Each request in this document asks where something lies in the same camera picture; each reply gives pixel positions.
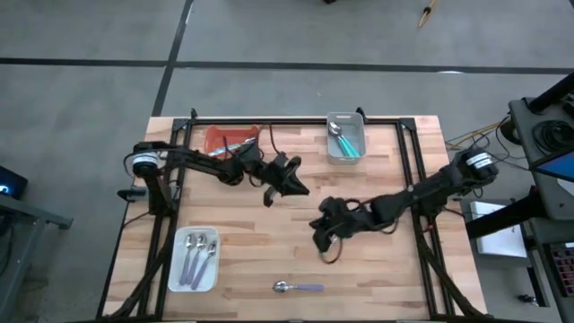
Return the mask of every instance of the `gray floor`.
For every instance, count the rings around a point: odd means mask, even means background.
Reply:
[[[0,57],[167,59],[183,0],[0,3]],[[423,30],[426,1],[196,0],[180,60],[573,67],[567,0],[444,0]],[[122,157],[141,139],[161,68],[0,65],[0,163],[30,180],[26,200],[75,218],[44,237],[18,319],[95,315],[129,184]],[[509,100],[561,75],[176,70],[163,116],[439,115],[450,138],[501,120]],[[514,155],[521,149],[504,142]],[[493,141],[490,149],[500,153]],[[533,183],[501,164],[485,197],[522,197]],[[560,321],[515,300],[526,270],[477,259],[491,314]]]

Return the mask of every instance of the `computer equipment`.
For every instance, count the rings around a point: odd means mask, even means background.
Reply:
[[[541,158],[530,170],[574,182],[574,146]]]
[[[544,252],[562,296],[574,297],[574,242],[547,244]]]
[[[21,199],[27,185],[26,178],[0,166],[0,194]]]

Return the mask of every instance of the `butcher block tabletop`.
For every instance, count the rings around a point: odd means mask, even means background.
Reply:
[[[414,118],[430,176],[448,163],[439,119]],[[169,141],[172,121],[173,118],[151,118],[144,140]],[[193,127],[191,148],[203,151],[206,128]],[[428,319],[408,211],[392,235],[362,232],[345,240],[343,254],[333,265],[321,262],[311,239],[309,221],[321,215],[317,208],[324,198],[363,200],[404,189],[395,127],[365,126],[367,156],[354,166],[327,163],[325,126],[277,125],[273,131],[280,151],[290,158],[301,157],[297,176],[310,194],[276,196],[274,204],[267,208],[263,206],[266,187],[252,187],[247,177],[237,187],[229,187],[213,176],[186,170],[178,228],[211,226],[219,232],[222,242],[219,275],[210,292],[168,291],[163,319]],[[408,132],[405,136],[416,174]],[[265,152],[265,160],[271,161],[275,153],[267,127],[260,133],[259,145]],[[132,203],[126,221],[146,211],[147,202]],[[141,279],[152,226],[153,216],[147,215],[123,230],[104,315],[116,310]],[[438,218],[438,228],[448,274],[469,301],[485,312],[463,218],[444,213]],[[154,309],[159,276],[152,284],[150,312]],[[276,293],[272,286],[280,280],[290,284],[323,284],[325,290]],[[433,286],[442,309],[436,276]]]

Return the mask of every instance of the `spoon with purple handle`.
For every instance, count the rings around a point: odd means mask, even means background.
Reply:
[[[191,284],[191,289],[193,291],[197,289],[197,286],[199,286],[199,282],[201,282],[201,279],[204,277],[205,269],[207,268],[207,262],[209,261],[209,258],[215,256],[216,251],[217,241],[213,241],[209,244],[209,247],[207,247],[207,258],[204,260],[204,264],[201,265],[201,268],[199,268],[199,272],[197,273],[194,282]]]
[[[186,284],[191,284],[194,280],[194,275],[196,274],[196,266],[197,266],[197,260],[199,260],[199,254],[201,253],[201,250],[205,247],[205,243],[207,243],[207,237],[205,236],[204,233],[199,235],[199,238],[197,239],[197,253],[196,256],[194,257],[194,260],[191,262],[191,267],[189,268],[189,271],[187,272],[187,279],[186,279]]]
[[[187,272],[189,271],[189,254],[191,254],[191,250],[196,247],[197,238],[195,234],[190,233],[186,236],[186,259],[183,263],[183,269],[181,270],[181,277],[179,278],[179,284],[183,285],[186,283],[187,279]]]
[[[316,292],[323,292],[325,290],[325,286],[322,284],[296,284],[296,285],[289,285],[287,282],[280,281],[276,282],[273,285],[274,292],[287,292],[290,289],[300,290],[300,291],[316,291]]]

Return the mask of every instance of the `spoon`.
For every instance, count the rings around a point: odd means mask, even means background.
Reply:
[[[191,284],[194,280],[194,275],[196,274],[196,267],[197,267],[197,260],[199,259],[199,254],[201,250],[205,247],[205,243],[207,242],[207,237],[205,233],[199,235],[199,239],[197,239],[197,253],[194,257],[194,261],[191,262],[191,267],[189,268],[189,272],[187,273],[186,284]]]
[[[285,281],[276,282],[273,285],[274,292],[287,292],[290,289],[301,290],[301,291],[317,291],[323,292],[325,290],[325,286],[323,284],[298,284],[298,285],[289,285]]]
[[[201,282],[201,279],[204,277],[205,269],[207,268],[207,262],[209,261],[209,258],[215,256],[215,251],[217,251],[217,241],[213,241],[209,244],[209,247],[207,247],[207,258],[205,259],[204,264],[201,265],[201,268],[199,268],[199,273],[197,273],[196,279],[191,284],[192,290],[197,289],[199,282]]]
[[[339,140],[339,144],[341,145],[341,149],[346,156],[350,157],[359,157],[359,153],[357,150],[352,146],[352,144],[347,140],[347,138],[343,135],[343,130],[340,126],[338,126],[335,122],[329,122],[329,134],[334,135]]]
[[[186,236],[186,248],[187,248],[186,260],[184,260],[183,262],[183,270],[181,271],[181,276],[179,277],[180,285],[186,283],[187,270],[189,268],[189,255],[191,254],[191,250],[196,247],[196,244],[197,244],[197,238],[195,234],[193,233],[188,234]]]

